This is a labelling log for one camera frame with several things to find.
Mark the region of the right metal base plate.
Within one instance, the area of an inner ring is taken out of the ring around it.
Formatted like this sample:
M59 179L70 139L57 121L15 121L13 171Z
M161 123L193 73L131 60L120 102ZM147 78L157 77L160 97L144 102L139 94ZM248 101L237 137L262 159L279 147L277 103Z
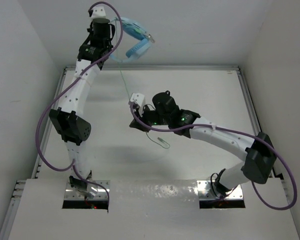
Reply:
M197 194L200 201L216 201L224 197L226 201L241 201L244 200L243 190L241 185L236 186L224 195L221 194L215 187L215 180L197 180Z

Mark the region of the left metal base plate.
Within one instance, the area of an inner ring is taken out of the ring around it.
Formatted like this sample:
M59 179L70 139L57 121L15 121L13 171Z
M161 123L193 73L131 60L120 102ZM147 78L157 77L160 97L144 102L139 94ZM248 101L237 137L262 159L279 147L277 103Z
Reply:
M65 201L83 201L84 199L91 201L107 201L108 196L106 191L95 184L87 184L86 188L78 187L67 181L64 200Z

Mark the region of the light blue headphones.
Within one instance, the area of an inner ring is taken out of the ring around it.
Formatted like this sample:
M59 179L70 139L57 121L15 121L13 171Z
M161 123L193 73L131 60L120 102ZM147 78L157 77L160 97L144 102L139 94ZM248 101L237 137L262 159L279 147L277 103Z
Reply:
M109 58L117 63L129 63L142 57L156 41L137 21L126 17L121 17L121 21L122 30L139 42L125 53L126 59L119 59L113 53Z

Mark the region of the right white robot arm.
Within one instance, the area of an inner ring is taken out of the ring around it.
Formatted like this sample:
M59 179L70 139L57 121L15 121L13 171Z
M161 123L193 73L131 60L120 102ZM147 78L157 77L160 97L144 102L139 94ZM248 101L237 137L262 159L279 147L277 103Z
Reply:
M264 185L268 181L277 158L269 149L273 144L267 134L259 132L256 136L246 136L244 133L223 130L198 113L179 108L168 90L156 94L152 103L153 110L146 105L143 94L131 94L131 128L147 133L155 126L167 126L176 135L204 141L240 159L237 165L224 168L217 174L210 188L214 195L223 197L246 182Z

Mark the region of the white front cover board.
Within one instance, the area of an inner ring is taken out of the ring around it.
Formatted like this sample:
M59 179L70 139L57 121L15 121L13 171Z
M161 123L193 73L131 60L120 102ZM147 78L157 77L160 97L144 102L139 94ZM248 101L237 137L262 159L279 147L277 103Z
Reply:
M296 240L290 211L264 206L249 184L243 208L201 209L195 180L111 181L110 205L64 209L64 179L29 179L11 240Z

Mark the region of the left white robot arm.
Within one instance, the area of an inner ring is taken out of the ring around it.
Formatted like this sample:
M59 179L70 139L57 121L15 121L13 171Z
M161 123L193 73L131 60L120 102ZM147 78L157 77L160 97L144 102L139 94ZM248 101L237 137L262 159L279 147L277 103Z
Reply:
M86 155L86 141L92 126L83 115L92 85L113 49L116 29L109 19L95 17L87 31L88 37L79 47L72 82L61 95L58 107L49 111L49 119L65 142L71 164L70 185L79 195L92 199L102 187L92 181Z

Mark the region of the metal base plate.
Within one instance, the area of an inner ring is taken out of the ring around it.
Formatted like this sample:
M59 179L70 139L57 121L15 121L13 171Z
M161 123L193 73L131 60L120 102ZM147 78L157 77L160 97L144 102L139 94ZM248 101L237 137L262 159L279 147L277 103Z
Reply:
M221 194L215 187L215 180L197 180L197 194L200 201L216 201L224 197L226 201L241 201L244 200L243 190L241 185L236 186L224 195Z
M106 191L95 184L87 184L86 188L78 187L67 181L64 200L65 201L83 201L84 199L91 201L107 201L108 196Z

